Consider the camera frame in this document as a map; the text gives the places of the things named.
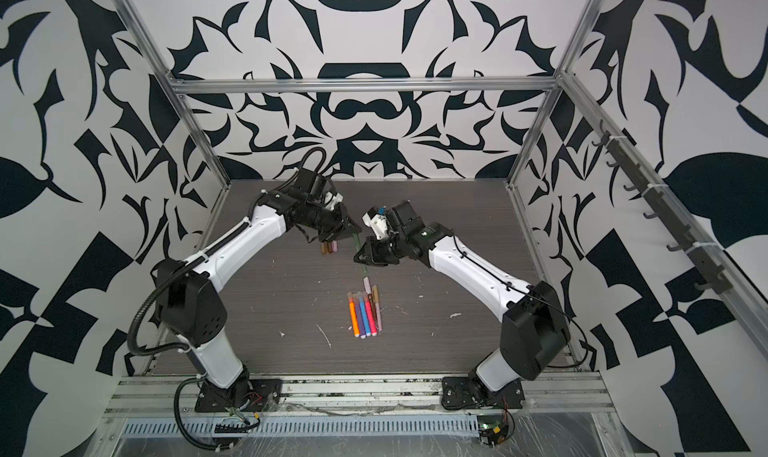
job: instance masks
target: wooden table surface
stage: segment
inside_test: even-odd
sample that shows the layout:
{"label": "wooden table surface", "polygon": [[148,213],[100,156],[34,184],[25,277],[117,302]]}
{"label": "wooden table surface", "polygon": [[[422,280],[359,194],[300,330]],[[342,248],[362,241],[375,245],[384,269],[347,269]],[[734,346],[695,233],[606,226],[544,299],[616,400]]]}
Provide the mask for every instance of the wooden table surface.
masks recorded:
{"label": "wooden table surface", "polygon": [[[243,218],[260,189],[276,184],[233,182],[214,238]],[[538,282],[501,181],[337,182],[336,188],[364,229],[361,239],[372,234],[360,218],[370,207],[410,199],[425,223],[454,229],[486,260]],[[498,347],[501,324],[485,305],[454,280],[408,259],[369,268],[381,292],[383,331],[356,339],[348,329],[346,293],[363,290],[362,271],[352,262],[352,239],[340,241],[339,248],[322,256],[317,242],[307,243],[293,229],[264,247],[222,290],[226,334],[250,372],[466,372]],[[154,368],[154,374],[190,373],[187,357],[175,352],[161,354]]]}

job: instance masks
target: patterned wallpaper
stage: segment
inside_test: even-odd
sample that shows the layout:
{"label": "patterned wallpaper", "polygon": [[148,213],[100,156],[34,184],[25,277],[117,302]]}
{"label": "patterned wallpaper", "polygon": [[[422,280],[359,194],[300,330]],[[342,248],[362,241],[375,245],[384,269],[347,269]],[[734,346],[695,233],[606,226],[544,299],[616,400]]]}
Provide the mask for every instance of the patterned wallpaper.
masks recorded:
{"label": "patterned wallpaper", "polygon": [[0,0],[0,97],[0,453],[62,455],[140,365],[130,318],[220,185],[110,0]]}
{"label": "patterned wallpaper", "polygon": [[[575,66],[763,293],[766,30],[762,0],[606,0]],[[562,98],[519,182],[590,367],[636,452],[763,455],[768,363],[597,140]]]}
{"label": "patterned wallpaper", "polygon": [[586,2],[133,1],[184,78],[551,75]]}
{"label": "patterned wallpaper", "polygon": [[768,362],[716,294],[696,289],[704,279],[667,251],[669,232],[643,216],[598,140],[563,96],[518,180],[548,276],[587,332],[571,328],[585,365],[600,370],[635,452],[763,455]]}
{"label": "patterned wallpaper", "polygon": [[196,95],[227,174],[285,178],[311,147],[337,178],[505,178],[543,91]]}
{"label": "patterned wallpaper", "polygon": [[768,293],[768,8],[607,0],[576,76]]}

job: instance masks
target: black cable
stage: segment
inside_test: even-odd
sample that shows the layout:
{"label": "black cable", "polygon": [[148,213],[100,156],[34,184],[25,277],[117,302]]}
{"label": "black cable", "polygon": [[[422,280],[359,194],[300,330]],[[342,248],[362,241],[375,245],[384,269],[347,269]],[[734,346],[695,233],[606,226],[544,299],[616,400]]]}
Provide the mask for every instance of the black cable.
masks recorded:
{"label": "black cable", "polygon": [[[584,329],[582,329],[581,326],[578,325],[578,323],[576,322],[576,320],[574,320],[573,317],[569,316],[568,314],[566,314],[562,310],[560,310],[557,307],[553,306],[552,304],[550,304],[546,300],[540,299],[538,297],[534,297],[533,295],[531,295],[530,292],[523,292],[522,290],[515,289],[512,286],[511,282],[504,282],[504,280],[501,279],[499,276],[497,276],[495,273],[491,272],[490,270],[486,269],[485,267],[483,267],[479,263],[475,262],[475,260],[472,260],[472,258],[469,257],[465,251],[462,251],[461,248],[458,246],[458,242],[456,241],[456,235],[455,234],[453,236],[453,244],[456,246],[456,251],[458,251],[462,255],[462,259],[467,259],[470,262],[474,263],[476,266],[480,267],[482,270],[485,270],[485,272],[488,273],[489,275],[491,275],[491,277],[494,277],[494,279],[496,279],[499,282],[503,283],[504,286],[506,286],[507,290],[514,290],[515,292],[521,293],[521,294],[523,294],[526,297],[532,298],[533,300],[538,300],[539,302],[547,304],[552,309],[555,309],[559,313],[563,314],[563,316],[565,316],[565,318],[568,319],[568,322],[572,322],[573,325],[576,326],[577,329],[579,329],[579,332],[581,332],[581,336],[584,337],[584,343],[589,345],[588,341],[587,341],[587,333],[584,332]],[[576,367],[581,366],[581,364],[583,364],[586,360],[587,360],[587,353],[585,352],[584,353],[584,357],[582,357],[581,360],[579,360],[577,363],[573,363],[573,364],[568,365],[568,366],[547,366],[547,367],[551,367],[552,369],[574,369]]]}
{"label": "black cable", "polygon": [[[293,175],[290,176],[290,178],[287,181],[285,181],[282,184],[278,185],[277,187],[272,189],[272,191],[270,191],[270,192],[274,192],[274,191],[282,192],[283,190],[285,190],[286,187],[291,185],[296,180],[296,176],[299,175],[298,169],[301,169],[301,168],[304,167],[304,164],[306,164],[306,160],[309,158],[310,155],[312,155],[312,153],[314,153],[314,151],[320,151],[322,153],[322,157],[320,159],[320,163],[317,164],[317,167],[315,168],[315,173],[318,173],[320,171],[320,167],[322,166],[323,162],[326,161],[326,155],[327,155],[326,154],[326,150],[324,148],[322,148],[322,147],[311,148],[306,154],[304,154],[304,156],[301,158],[301,161],[299,162],[299,167],[297,168],[296,172],[294,172]],[[263,195],[265,195],[264,192],[259,193],[259,195],[257,195],[256,198],[250,203],[250,206],[248,207],[248,214],[247,214],[247,216],[248,216],[248,218],[250,220],[254,219],[254,212],[256,210],[256,204],[258,203],[259,199],[261,199],[261,197]]]}
{"label": "black cable", "polygon": [[[220,241],[216,242],[214,245],[210,246],[209,249],[206,250],[207,254],[214,254],[216,251],[227,245],[229,242],[231,242],[235,237],[240,235],[243,231],[245,231],[248,228],[248,224],[243,222],[238,228],[236,228],[234,231],[230,232],[224,238],[222,238]],[[152,293],[149,294],[149,297],[141,304],[141,307],[139,307],[139,310],[137,311],[136,315],[134,315],[134,319],[130,321],[130,326],[128,327],[128,336],[126,336],[125,341],[128,345],[128,352],[132,353],[134,356],[152,356],[156,353],[164,352],[166,350],[171,349],[182,349],[187,350],[189,349],[189,345],[183,342],[171,342],[166,343],[161,346],[157,347],[151,347],[149,349],[142,349],[138,346],[137,338],[139,333],[139,327],[141,326],[141,323],[144,321],[144,316],[147,315],[147,311],[152,306],[155,300],[158,299],[160,294],[162,294],[168,287],[173,285],[174,282],[176,282],[178,279],[181,279],[183,276],[187,275],[191,270],[195,269],[198,265],[205,262],[205,257],[200,256],[197,259],[193,260],[192,262],[189,262],[187,265],[182,267],[181,269],[177,270],[176,272],[173,272],[168,279],[160,282],[160,284],[155,288],[155,290],[152,291]]]}
{"label": "black cable", "polygon": [[157,288],[155,288],[155,290],[153,290],[152,293],[149,294],[149,297],[147,297],[144,303],[141,304],[141,307],[139,308],[138,312],[136,313],[136,315],[134,315],[134,319],[130,321],[130,326],[128,328],[128,336],[126,336],[126,344],[128,345],[128,352],[132,353],[134,356],[151,356],[151,355],[155,355],[158,352],[164,352],[166,350],[171,350],[171,349],[182,349],[182,350],[189,349],[189,346],[183,342],[172,342],[172,343],[166,343],[161,346],[152,347],[150,349],[141,349],[138,346],[136,339],[139,332],[139,326],[144,321],[144,316],[147,315],[147,311],[152,306],[154,301],[160,296],[160,294],[162,294],[166,289],[168,289],[168,287],[170,287],[172,283],[174,283],[180,277],[186,275],[189,271],[196,268],[198,265],[200,265],[204,261],[205,261],[204,257],[198,257],[197,259],[188,263],[181,269],[172,273],[170,277],[168,277],[168,279],[161,282],[160,285],[158,285]]}
{"label": "black cable", "polygon": [[184,423],[181,422],[181,412],[179,411],[179,399],[181,397],[181,391],[186,387],[187,385],[191,383],[199,383],[202,382],[204,377],[192,377],[191,379],[187,379],[182,381],[179,386],[176,388],[176,393],[174,394],[174,420],[176,421],[176,426],[179,428],[179,433],[181,433],[181,436],[184,437],[184,440],[186,440],[188,443],[191,443],[195,447],[201,450],[212,450],[212,451],[221,451],[226,449],[226,447],[222,447],[221,445],[216,444],[207,444],[202,443],[199,440],[197,440],[195,437],[192,436],[189,432],[187,432],[187,428],[184,427]]}
{"label": "black cable", "polygon": [[293,227],[295,227],[295,228],[299,229],[299,231],[300,231],[301,233],[303,233],[303,234],[304,234],[304,238],[306,239],[306,242],[307,242],[307,243],[312,243],[312,242],[313,242],[313,241],[315,241],[315,240],[316,240],[318,237],[320,237],[320,234],[318,233],[318,234],[317,234],[315,237],[312,237],[312,238],[310,239],[310,235],[309,235],[309,234],[308,234],[308,233],[307,233],[307,232],[306,232],[304,229],[302,229],[301,227],[299,227],[299,224],[295,224]]}

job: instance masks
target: wall hook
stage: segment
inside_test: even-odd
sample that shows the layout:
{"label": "wall hook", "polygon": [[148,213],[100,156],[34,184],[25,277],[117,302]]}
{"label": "wall hook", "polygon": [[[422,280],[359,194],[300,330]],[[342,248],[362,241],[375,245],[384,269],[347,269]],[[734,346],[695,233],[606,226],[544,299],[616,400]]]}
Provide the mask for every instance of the wall hook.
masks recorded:
{"label": "wall hook", "polygon": [[703,292],[707,289],[711,289],[712,283],[711,282],[707,282],[707,283],[694,282],[694,287],[696,287],[696,290],[701,290]]}
{"label": "wall hook", "polygon": [[[602,125],[603,125],[603,122],[600,121],[600,130],[603,130]],[[594,145],[595,147],[600,147],[600,145],[606,145],[608,144],[609,138],[610,138],[610,134],[608,133],[608,131],[604,131],[604,134],[600,138],[600,140],[597,142],[592,142],[592,145]]]}

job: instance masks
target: metal rail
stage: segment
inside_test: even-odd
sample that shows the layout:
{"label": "metal rail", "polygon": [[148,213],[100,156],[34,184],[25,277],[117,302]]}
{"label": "metal rail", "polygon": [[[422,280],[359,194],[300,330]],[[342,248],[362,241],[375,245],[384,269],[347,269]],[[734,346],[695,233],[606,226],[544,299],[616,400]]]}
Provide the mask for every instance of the metal rail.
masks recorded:
{"label": "metal rail", "polygon": [[549,90],[555,87],[554,77],[552,76],[174,79],[170,85],[174,92],[182,95],[244,92]]}
{"label": "metal rail", "polygon": [[197,148],[203,155],[205,163],[208,164],[208,168],[216,175],[219,182],[226,186],[230,183],[230,178],[226,175],[226,171],[221,164],[221,161],[216,156],[214,149],[210,146],[208,137],[203,132],[203,129],[197,123],[197,119],[192,115],[192,111],[184,103],[182,97],[180,97],[170,84],[168,78],[168,67],[165,65],[165,61],[160,56],[158,46],[153,42],[146,25],[141,20],[141,17],[136,10],[136,6],[131,0],[112,0],[114,7],[120,16],[120,20],[125,24],[125,28],[128,29],[130,34],[136,40],[136,45],[141,51],[141,55],[147,60],[154,78],[158,80],[160,87],[163,89],[163,93],[168,98],[171,107],[174,108],[178,116],[187,126],[190,136],[194,141]]}

